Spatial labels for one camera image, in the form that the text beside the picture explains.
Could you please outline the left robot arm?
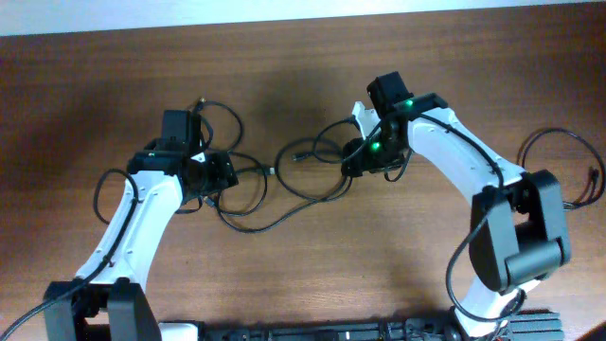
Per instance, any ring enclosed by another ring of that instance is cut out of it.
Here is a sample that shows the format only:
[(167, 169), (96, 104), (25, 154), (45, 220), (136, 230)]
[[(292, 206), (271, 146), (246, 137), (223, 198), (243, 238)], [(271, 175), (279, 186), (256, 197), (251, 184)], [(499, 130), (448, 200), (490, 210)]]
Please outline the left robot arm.
[(159, 322), (145, 291), (154, 255), (177, 212), (238, 183), (228, 153), (194, 110), (167, 110), (161, 135), (129, 161), (119, 206), (95, 251), (71, 281), (49, 284), (51, 340), (197, 340), (197, 322)]

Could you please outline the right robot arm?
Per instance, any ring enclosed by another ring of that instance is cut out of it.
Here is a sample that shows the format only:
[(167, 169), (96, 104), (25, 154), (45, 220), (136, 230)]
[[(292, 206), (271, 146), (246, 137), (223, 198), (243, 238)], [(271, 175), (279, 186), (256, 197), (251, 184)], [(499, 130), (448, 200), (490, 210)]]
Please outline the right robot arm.
[(342, 151), (341, 172), (403, 170), (418, 154), (434, 165), (471, 207), (470, 232), (446, 269), (467, 251), (475, 277), (449, 312), (405, 322), (405, 337), (423, 340), (559, 340), (554, 314), (524, 314), (529, 291), (571, 259), (561, 186), (548, 170), (528, 172), (493, 151), (467, 129), (435, 93), (416, 96), (398, 72), (366, 88), (372, 102), (356, 102), (350, 122), (360, 135)]

